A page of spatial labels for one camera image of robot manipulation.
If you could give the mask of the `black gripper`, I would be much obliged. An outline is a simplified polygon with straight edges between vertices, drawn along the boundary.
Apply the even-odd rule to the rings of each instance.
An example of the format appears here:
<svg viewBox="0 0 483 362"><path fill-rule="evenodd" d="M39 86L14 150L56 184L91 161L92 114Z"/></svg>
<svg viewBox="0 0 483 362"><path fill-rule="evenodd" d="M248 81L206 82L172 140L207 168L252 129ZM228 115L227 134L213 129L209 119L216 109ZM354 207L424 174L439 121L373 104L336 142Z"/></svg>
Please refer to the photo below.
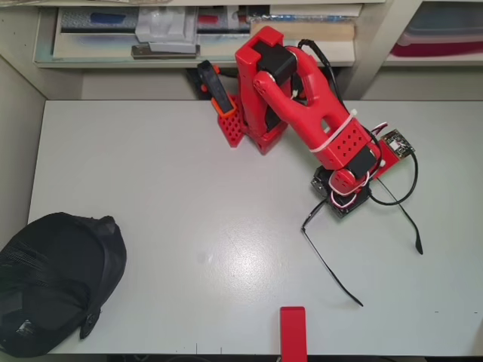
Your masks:
<svg viewBox="0 0 483 362"><path fill-rule="evenodd" d="M356 189L348 195L340 195L330 186L331 174L331 171L320 166L316 169L311 184L314 190L327 202L334 215L343 219L369 199L368 187Z"/></svg>

